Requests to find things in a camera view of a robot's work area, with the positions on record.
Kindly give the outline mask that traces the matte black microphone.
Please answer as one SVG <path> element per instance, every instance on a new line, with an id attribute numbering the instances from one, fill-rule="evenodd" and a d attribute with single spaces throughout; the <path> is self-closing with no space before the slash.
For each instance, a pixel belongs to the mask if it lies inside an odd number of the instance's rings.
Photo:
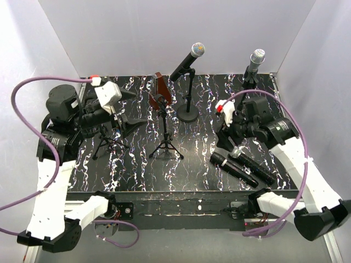
<path id="1" fill-rule="evenodd" d="M 217 152 L 213 152 L 210 156 L 210 162 L 214 165 L 218 165 L 225 172 L 229 173 L 238 179 L 244 181 L 247 185 L 256 188 L 259 183 L 254 178 L 250 177 L 240 168 L 238 168 L 233 162 L 226 159 L 224 156 Z"/>

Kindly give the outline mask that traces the black glitter microphone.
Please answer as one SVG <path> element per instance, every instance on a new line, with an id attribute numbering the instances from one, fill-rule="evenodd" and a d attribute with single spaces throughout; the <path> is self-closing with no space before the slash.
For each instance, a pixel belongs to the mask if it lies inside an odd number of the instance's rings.
<path id="1" fill-rule="evenodd" d="M 273 185 L 275 183 L 275 179 L 273 178 L 273 174 L 267 169 L 258 164 L 255 160 L 245 154 L 243 151 L 238 148 L 233 149 L 228 156 L 236 160 L 241 165 L 244 165 L 246 168 L 249 168 L 251 173 L 253 173 L 257 178 L 264 181 L 267 185 Z"/>

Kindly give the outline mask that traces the tall black tripod stand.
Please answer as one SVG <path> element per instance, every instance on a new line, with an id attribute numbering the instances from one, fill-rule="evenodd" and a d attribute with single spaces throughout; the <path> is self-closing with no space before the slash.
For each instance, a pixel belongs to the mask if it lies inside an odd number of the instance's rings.
<path id="1" fill-rule="evenodd" d="M 157 116 L 162 118 L 163 123 L 163 139 L 161 143 L 149 154 L 149 158 L 152 158 L 156 151 L 159 149 L 163 149 L 165 151 L 175 151 L 179 154 L 180 159 L 184 159 L 184 156 L 176 149 L 176 147 L 172 144 L 172 135 L 167 129 L 167 103 L 168 101 L 161 94 L 157 94 L 155 96 L 155 102 L 158 105 Z"/>

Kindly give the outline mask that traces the small black tripod stand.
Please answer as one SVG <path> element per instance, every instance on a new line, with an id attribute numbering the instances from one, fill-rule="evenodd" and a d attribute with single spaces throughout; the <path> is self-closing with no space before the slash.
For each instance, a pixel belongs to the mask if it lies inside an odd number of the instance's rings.
<path id="1" fill-rule="evenodd" d="M 103 124 L 99 127 L 99 139 L 100 139 L 100 143 L 92 156 L 92 159 L 94 161 L 98 159 L 98 156 L 97 156 L 98 151 L 100 150 L 100 148 L 104 146 L 107 146 L 107 152 L 111 152 L 115 148 L 115 145 L 120 145 L 124 149 L 129 149 L 129 146 L 124 144 L 122 141 L 118 141 L 116 139 L 108 137 L 107 127 Z"/>

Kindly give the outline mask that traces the round base microphone stand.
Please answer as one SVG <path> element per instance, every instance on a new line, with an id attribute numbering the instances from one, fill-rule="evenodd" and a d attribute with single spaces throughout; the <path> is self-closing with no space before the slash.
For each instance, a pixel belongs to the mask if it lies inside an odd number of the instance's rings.
<path id="1" fill-rule="evenodd" d="M 195 77 L 195 69 L 193 68 L 182 68 L 181 75 L 189 74 L 190 82 L 189 82 L 189 89 L 188 93 L 185 96 L 186 104 L 181 105 L 177 109 L 177 117 L 183 122 L 193 122 L 199 116 L 199 110 L 196 106 L 191 104 L 192 99 L 192 89 L 193 89 L 193 80 Z"/>

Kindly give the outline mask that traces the black microphone iridescent head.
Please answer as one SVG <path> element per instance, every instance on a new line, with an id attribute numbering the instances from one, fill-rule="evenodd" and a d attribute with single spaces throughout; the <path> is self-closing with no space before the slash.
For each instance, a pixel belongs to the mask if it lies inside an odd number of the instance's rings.
<path id="1" fill-rule="evenodd" d="M 206 48 L 204 44 L 200 42 L 193 44 L 190 53 L 170 75 L 170 80 L 175 82 L 180 76 L 186 74 L 191 69 L 190 66 L 195 62 L 195 60 L 204 55 L 205 50 Z"/>

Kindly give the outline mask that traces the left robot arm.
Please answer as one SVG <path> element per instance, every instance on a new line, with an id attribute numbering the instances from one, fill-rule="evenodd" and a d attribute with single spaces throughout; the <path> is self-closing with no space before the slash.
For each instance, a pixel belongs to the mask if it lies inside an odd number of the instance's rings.
<path id="1" fill-rule="evenodd" d="M 81 103 L 73 86 L 62 84 L 48 95 L 49 115 L 42 123 L 38 142 L 38 196 L 28 227 L 16 241 L 42 247 L 51 253 L 71 251 L 91 223 L 118 225 L 122 214 L 114 195 L 97 191 L 65 213 L 67 190 L 78 150 L 83 141 L 75 126 Z"/>

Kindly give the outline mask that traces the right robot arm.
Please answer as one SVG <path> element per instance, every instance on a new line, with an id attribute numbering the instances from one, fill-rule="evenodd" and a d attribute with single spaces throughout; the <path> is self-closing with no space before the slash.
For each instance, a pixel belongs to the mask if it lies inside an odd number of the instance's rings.
<path id="1" fill-rule="evenodd" d="M 350 218 L 350 200 L 343 200 L 321 175 L 293 119 L 271 115 L 264 96 L 245 99 L 242 104 L 244 112 L 239 111 L 232 99 L 217 102 L 215 109 L 221 119 L 217 147 L 228 151 L 231 158 L 252 171 L 260 170 L 260 166 L 238 148 L 244 139 L 255 138 L 280 161 L 298 186 L 294 200 L 268 188 L 250 194 L 248 212 L 255 218 L 264 214 L 277 216 L 274 226 L 290 222 L 309 241 L 342 226 Z"/>

